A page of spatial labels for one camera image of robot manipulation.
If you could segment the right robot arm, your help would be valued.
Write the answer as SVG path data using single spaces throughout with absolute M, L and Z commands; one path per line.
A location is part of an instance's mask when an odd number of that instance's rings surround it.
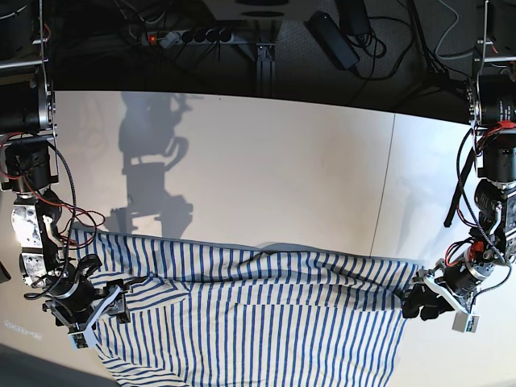
M 43 309 L 67 327 L 74 347 L 94 347 L 95 325 L 105 316 L 129 323 L 126 295 L 142 277 L 107 282 L 97 289 L 89 278 L 101 268 L 95 254 L 76 263 L 69 253 L 79 247 L 71 231 L 60 233 L 62 211 L 71 218 L 77 204 L 52 191 L 58 167 L 66 161 L 56 147 L 55 98 L 47 72 L 45 45 L 51 33 L 41 1 L 1 3 L 1 189 L 16 195 L 10 221 L 20 243 L 19 270 Z

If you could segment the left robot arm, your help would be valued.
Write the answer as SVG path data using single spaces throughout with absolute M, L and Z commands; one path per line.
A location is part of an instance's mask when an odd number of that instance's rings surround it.
M 515 264 L 515 3 L 485 1 L 481 36 L 469 51 L 472 72 L 453 80 L 451 68 L 431 51 L 413 1 L 407 9 L 422 49 L 427 74 L 406 96 L 413 100 L 433 88 L 468 104 L 472 140 L 466 156 L 456 157 L 457 184 L 443 225 L 463 218 L 464 203 L 472 219 L 468 237 L 452 243 L 435 266 L 418 270 L 402 301 L 404 318 L 423 321 L 455 312 L 454 328 L 473 332 L 479 320 L 476 301 L 482 283 L 497 266 Z

